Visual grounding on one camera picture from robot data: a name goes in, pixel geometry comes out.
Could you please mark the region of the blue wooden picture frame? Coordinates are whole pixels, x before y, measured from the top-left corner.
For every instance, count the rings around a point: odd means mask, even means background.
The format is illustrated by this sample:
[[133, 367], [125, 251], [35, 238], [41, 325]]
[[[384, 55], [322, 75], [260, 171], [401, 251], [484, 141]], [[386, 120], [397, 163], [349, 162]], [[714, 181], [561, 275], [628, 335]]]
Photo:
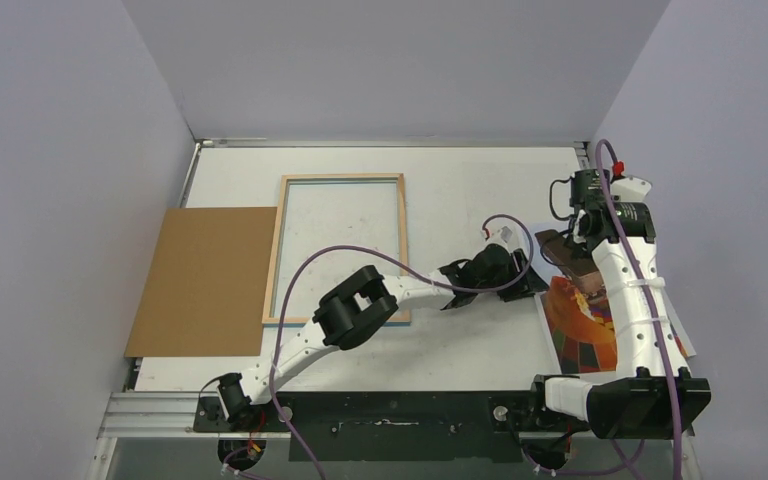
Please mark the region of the blue wooden picture frame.
[[[302, 263], [334, 245], [354, 245], [408, 262], [406, 187], [401, 173], [284, 175], [279, 189], [262, 324], [275, 327]], [[307, 266], [292, 289], [286, 323], [302, 325], [320, 297], [364, 265], [400, 275], [397, 266], [354, 251], [331, 252]]]

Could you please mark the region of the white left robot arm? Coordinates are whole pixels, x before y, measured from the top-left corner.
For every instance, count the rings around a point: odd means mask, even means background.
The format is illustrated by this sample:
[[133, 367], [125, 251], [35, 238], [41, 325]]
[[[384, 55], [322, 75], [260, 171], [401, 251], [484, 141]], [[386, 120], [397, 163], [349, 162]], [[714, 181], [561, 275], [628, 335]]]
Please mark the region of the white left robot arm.
[[402, 275], [385, 275], [366, 265], [325, 293], [298, 331], [278, 332], [273, 351], [261, 355], [253, 367], [217, 377], [218, 406], [200, 408], [219, 413], [233, 430], [246, 430], [289, 380], [326, 355], [361, 346], [400, 312], [459, 309], [483, 294], [511, 302], [546, 288], [522, 249], [495, 243], [471, 259], [427, 274], [406, 269]]

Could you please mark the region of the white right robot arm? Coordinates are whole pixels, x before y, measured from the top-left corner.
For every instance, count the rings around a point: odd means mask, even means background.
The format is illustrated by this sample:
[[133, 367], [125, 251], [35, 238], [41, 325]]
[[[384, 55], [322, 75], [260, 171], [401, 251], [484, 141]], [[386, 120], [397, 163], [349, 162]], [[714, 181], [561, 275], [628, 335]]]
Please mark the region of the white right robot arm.
[[679, 348], [656, 265], [650, 210], [626, 201], [607, 170], [587, 169], [570, 180], [570, 245], [591, 259], [606, 288], [617, 363], [611, 381], [538, 375], [525, 402], [528, 421], [548, 429], [564, 415], [585, 422], [600, 439], [678, 440], [711, 401], [707, 379], [691, 374]]

